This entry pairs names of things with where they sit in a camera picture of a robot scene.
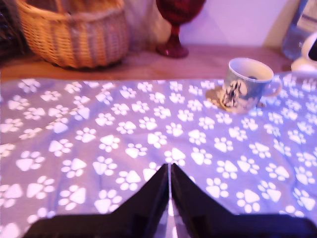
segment red glass goblet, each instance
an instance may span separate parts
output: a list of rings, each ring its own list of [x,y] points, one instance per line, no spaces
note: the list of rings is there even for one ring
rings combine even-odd
[[[183,58],[188,56],[188,49],[179,41],[179,27],[190,22],[203,8],[206,0],[156,0],[162,17],[172,25],[171,35],[165,44],[157,45],[161,55]]]

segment bottle label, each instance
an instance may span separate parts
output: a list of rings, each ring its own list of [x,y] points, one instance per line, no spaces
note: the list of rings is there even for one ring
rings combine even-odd
[[[307,32],[317,31],[317,0],[308,0],[297,27]]]

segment wooden table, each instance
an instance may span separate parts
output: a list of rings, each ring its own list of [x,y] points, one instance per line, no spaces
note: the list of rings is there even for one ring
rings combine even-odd
[[[2,66],[1,81],[20,78],[70,80],[223,78],[230,59],[249,57],[262,61],[274,72],[289,71],[291,61],[278,50],[255,47],[189,46],[185,59],[170,59],[154,51],[129,53],[122,63],[94,70],[63,69],[33,54]]]

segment basket rim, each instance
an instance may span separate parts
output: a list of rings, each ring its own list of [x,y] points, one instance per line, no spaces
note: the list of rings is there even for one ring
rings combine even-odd
[[[110,8],[105,11],[100,12],[79,12],[70,15],[69,13],[58,13],[52,12],[44,9],[37,8],[35,6],[29,5],[26,0],[16,0],[17,5],[20,7],[20,10],[23,10],[29,14],[43,17],[47,20],[55,21],[95,21],[112,15],[121,14],[124,11],[124,2],[123,0],[116,0],[116,8]]]

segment black pointed object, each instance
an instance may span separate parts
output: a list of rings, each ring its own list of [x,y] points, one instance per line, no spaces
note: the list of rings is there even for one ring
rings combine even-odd
[[[317,238],[308,219],[288,215],[233,215],[210,198],[176,165],[171,190],[191,238]]]
[[[111,214],[65,215],[39,220],[24,238],[152,238],[168,199],[168,169],[164,164]]]

